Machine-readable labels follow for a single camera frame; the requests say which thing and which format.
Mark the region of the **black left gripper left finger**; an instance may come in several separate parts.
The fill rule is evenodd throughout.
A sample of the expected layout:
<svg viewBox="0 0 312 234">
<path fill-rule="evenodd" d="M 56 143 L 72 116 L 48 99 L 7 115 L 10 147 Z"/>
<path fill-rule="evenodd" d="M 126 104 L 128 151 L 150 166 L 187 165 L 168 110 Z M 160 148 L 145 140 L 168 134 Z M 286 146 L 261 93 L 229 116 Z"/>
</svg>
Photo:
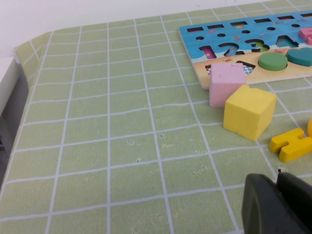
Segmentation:
<svg viewBox="0 0 312 234">
<path fill-rule="evenodd" d="M 246 176 L 242 202 L 242 222 L 246 234 L 310 234 L 291 211 L 281 192 L 267 176 Z"/>
</svg>

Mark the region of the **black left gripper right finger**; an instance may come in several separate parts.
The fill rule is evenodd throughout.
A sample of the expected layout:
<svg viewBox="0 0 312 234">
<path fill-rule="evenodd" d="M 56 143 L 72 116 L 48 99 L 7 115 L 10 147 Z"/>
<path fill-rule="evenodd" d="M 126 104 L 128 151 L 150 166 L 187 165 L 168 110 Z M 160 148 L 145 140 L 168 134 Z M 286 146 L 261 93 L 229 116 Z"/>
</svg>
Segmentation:
<svg viewBox="0 0 312 234">
<path fill-rule="evenodd" d="M 276 186 L 299 220 L 312 227 L 312 186 L 293 174 L 278 174 Z"/>
</svg>

